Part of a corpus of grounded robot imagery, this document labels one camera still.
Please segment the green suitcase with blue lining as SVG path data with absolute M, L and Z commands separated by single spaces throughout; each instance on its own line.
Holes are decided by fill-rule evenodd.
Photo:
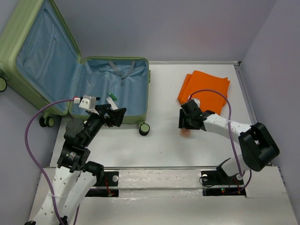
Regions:
M 82 58 L 62 15 L 52 0 L 21 0 L 0 36 L 0 75 L 8 86 L 44 110 L 43 127 L 51 115 L 88 114 L 68 102 L 83 95 L 108 92 L 118 108 L 126 108 L 123 123 L 137 124 L 141 135 L 150 131 L 146 121 L 150 83 L 149 62 L 141 57 Z

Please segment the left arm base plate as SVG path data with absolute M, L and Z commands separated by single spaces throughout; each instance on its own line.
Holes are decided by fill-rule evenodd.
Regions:
M 118 184 L 119 172 L 105 171 L 104 177 L 97 180 L 96 184 L 87 192 L 86 197 L 118 197 Z

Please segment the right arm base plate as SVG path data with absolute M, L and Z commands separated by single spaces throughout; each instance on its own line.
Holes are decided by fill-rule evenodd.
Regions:
M 239 175 L 223 176 L 216 170 L 200 173 L 199 183 L 203 196 L 246 196 L 244 181 Z

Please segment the white small tube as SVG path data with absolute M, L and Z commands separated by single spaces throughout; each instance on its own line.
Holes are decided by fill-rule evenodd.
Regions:
M 111 108 L 113 110 L 117 110 L 118 109 L 117 105 L 115 104 L 115 102 L 113 101 L 113 99 L 111 97 L 108 97 L 106 100 L 107 100 L 108 104 L 111 105 Z

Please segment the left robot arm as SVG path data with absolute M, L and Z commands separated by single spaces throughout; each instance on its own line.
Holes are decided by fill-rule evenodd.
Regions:
M 104 167 L 88 160 L 88 146 L 102 126 L 120 127 L 126 108 L 112 109 L 110 104 L 105 104 L 86 112 L 89 114 L 87 120 L 71 119 L 66 125 L 65 142 L 53 180 L 41 169 L 49 191 L 38 213 L 27 224 L 68 225 L 76 220 L 88 191 L 103 182 Z

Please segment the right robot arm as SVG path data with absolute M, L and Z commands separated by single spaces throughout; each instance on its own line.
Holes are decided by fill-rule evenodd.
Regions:
M 209 110 L 203 112 L 193 99 L 181 105 L 179 128 L 215 133 L 240 146 L 241 154 L 234 152 L 232 158 L 223 161 L 204 177 L 202 183 L 205 186 L 224 185 L 245 171 L 259 172 L 280 154 L 264 124 L 242 124 Z

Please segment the pink round compact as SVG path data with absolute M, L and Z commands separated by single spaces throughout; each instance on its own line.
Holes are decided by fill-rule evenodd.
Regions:
M 189 129 L 182 128 L 180 129 L 180 135 L 185 138 L 190 137 L 191 131 Z

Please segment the green lip balm tube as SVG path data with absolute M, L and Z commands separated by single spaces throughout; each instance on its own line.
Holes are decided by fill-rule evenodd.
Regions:
M 113 101 L 116 101 L 117 98 L 111 93 L 111 92 L 108 92 L 108 96 L 113 100 Z

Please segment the orange cloth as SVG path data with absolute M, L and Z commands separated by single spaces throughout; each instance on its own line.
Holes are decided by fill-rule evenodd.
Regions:
M 200 100 L 202 111 L 210 110 L 220 115 L 226 100 L 214 91 L 227 97 L 229 85 L 230 81 L 227 77 L 219 78 L 195 70 L 192 74 L 186 75 L 177 100 L 183 104 L 187 102 L 190 95 L 193 95 L 193 98 Z

